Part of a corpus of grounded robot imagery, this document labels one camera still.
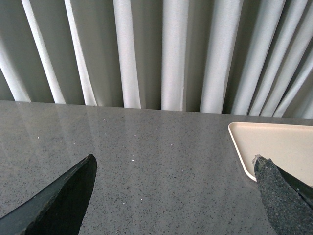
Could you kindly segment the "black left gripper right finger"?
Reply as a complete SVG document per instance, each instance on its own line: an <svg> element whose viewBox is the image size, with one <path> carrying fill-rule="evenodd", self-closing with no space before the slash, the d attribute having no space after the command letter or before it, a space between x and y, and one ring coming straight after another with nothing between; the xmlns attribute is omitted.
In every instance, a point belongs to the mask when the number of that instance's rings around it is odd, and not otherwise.
<svg viewBox="0 0 313 235"><path fill-rule="evenodd" d="M278 235L313 233L313 188L257 154L252 160L268 220Z"/></svg>

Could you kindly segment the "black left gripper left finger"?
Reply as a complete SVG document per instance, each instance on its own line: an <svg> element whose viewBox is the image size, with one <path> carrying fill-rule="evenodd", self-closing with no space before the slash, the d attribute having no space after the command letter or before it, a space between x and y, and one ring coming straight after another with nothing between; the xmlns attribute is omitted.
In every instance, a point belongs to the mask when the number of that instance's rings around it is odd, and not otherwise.
<svg viewBox="0 0 313 235"><path fill-rule="evenodd" d="M0 219L2 235L77 235L93 192L96 158L79 163Z"/></svg>

